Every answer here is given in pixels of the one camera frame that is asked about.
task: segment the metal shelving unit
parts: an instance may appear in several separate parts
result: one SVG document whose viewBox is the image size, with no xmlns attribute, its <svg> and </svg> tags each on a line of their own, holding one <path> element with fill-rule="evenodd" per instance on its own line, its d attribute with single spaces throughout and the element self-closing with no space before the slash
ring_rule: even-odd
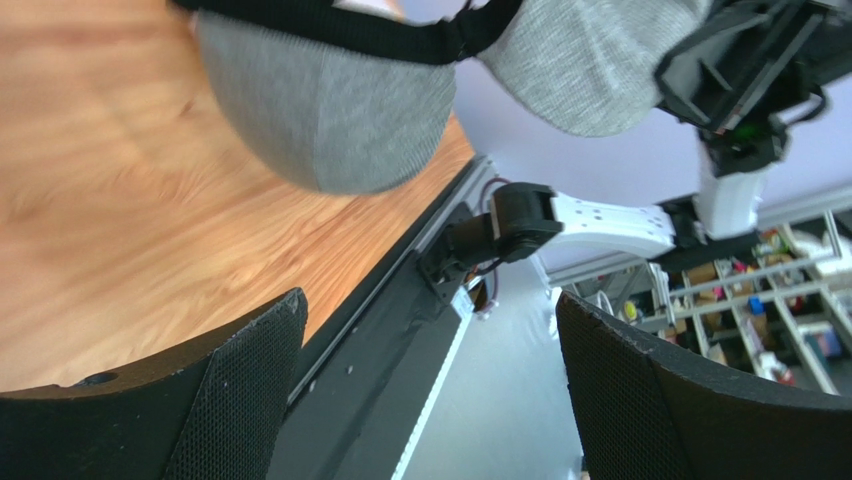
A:
<svg viewBox="0 0 852 480">
<path fill-rule="evenodd" d="M 721 268 L 720 262 L 716 261 L 713 265 L 717 279 L 694 285 L 690 283 L 687 272 L 683 272 L 683 287 L 677 290 L 671 290 L 669 285 L 660 285 L 661 277 L 659 272 L 654 270 L 653 265 L 650 268 L 631 266 L 629 270 L 623 272 L 609 273 L 608 276 L 599 281 L 598 286 L 599 288 L 606 287 L 608 289 L 606 293 L 611 298 L 616 299 L 614 303 L 617 305 L 613 305 L 616 311 L 621 309 L 621 306 L 631 295 L 650 291 L 654 312 L 647 315 L 641 323 L 635 324 L 635 326 L 656 334 L 660 338 L 665 338 L 666 329 L 673 327 L 677 320 L 685 319 L 688 324 L 691 323 L 691 330 L 695 333 L 697 341 L 698 353 L 704 357 L 709 356 L 709 352 L 716 343 L 739 338 L 742 340 L 745 353 L 755 375 L 773 380 L 772 373 L 766 371 L 762 365 L 761 354 L 767 350 L 760 335 L 757 334 L 755 325 L 752 323 L 753 316 L 748 310 L 749 299 L 757 297 L 761 303 L 773 305 L 774 310 L 777 311 L 780 322 L 772 323 L 771 329 L 776 332 L 780 330 L 789 336 L 792 353 L 799 359 L 802 369 L 811 377 L 809 380 L 813 380 L 813 382 L 808 383 L 812 383 L 813 388 L 818 386 L 825 393 L 837 395 L 838 389 L 835 383 L 823 367 L 813 347 L 806 340 L 808 335 L 824 332 L 831 328 L 836 332 L 846 349 L 852 351 L 852 321 L 850 321 L 848 312 L 830 291 L 827 282 L 812 275 L 812 272 L 816 270 L 814 266 L 818 262 L 834 260 L 841 255 L 837 228 L 834 225 L 832 213 L 830 211 L 824 212 L 823 218 L 826 220 L 827 231 L 831 236 L 831 245 L 834 247 L 832 248 L 832 255 L 820 258 L 794 259 L 790 262 L 771 266 L 768 266 L 764 259 L 759 258 L 758 266 L 760 268 L 757 270 L 731 275 L 727 275 L 724 268 Z M 776 281 L 776 275 L 789 274 L 795 270 L 808 272 L 810 278 L 803 283 L 791 286 L 782 285 Z M 650 281 L 640 281 L 641 275 L 644 273 L 650 274 Z M 756 288 L 753 293 L 735 296 L 733 286 L 743 282 L 755 282 L 756 285 L 768 286 L 768 289 Z M 701 292 L 717 287 L 721 287 L 724 292 L 723 299 L 704 305 L 696 303 L 696 298 Z M 818 295 L 822 300 L 825 318 L 813 322 L 805 321 L 806 319 L 797 318 L 793 315 L 787 306 L 788 299 L 813 295 Z M 677 311 L 673 308 L 676 299 L 682 304 L 682 308 Z M 705 329 L 702 316 L 725 312 L 730 312 L 736 324 L 736 329 L 714 332 L 709 335 Z"/>
</svg>

